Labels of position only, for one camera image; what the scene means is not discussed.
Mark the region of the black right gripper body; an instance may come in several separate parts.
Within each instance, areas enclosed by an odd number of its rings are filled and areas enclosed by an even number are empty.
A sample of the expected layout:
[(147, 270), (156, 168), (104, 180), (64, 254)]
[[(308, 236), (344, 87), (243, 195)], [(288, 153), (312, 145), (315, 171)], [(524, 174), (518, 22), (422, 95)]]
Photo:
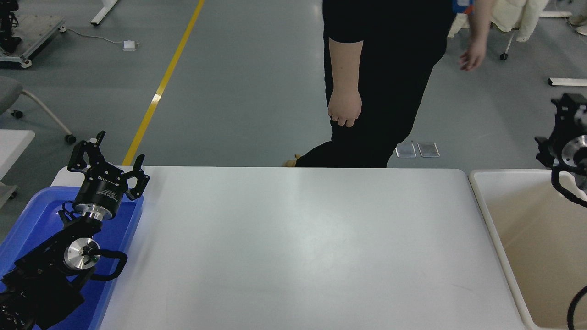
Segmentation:
[(575, 126), (555, 126), (551, 137), (555, 140), (553, 151), (560, 162), (577, 166), (575, 154), (580, 149), (580, 129)]

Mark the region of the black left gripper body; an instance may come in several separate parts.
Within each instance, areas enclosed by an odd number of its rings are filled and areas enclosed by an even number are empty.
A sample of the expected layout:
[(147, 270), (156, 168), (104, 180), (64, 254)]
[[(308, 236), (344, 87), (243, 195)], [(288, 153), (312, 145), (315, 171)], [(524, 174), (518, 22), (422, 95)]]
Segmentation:
[(128, 190), (123, 175), (124, 172), (115, 166), (88, 168), (73, 201), (74, 210), (82, 213), (86, 205), (94, 204), (115, 215), (120, 208), (124, 192)]

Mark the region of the person's left hand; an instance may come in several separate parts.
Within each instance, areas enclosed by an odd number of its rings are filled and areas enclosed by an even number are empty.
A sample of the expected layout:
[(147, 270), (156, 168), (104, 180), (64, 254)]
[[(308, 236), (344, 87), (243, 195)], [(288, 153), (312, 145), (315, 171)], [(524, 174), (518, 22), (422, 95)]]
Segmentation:
[(486, 58), (487, 39), (472, 38), (465, 52), (460, 56), (459, 66), (462, 71), (470, 72), (477, 69)]

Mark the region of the person's right hand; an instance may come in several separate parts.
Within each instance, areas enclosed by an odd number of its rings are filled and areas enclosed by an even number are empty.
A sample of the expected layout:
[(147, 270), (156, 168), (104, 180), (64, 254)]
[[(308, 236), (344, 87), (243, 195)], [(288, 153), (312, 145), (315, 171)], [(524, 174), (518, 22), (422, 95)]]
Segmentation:
[(357, 87), (335, 87), (328, 102), (328, 115), (340, 127), (354, 127), (361, 114), (362, 101)]

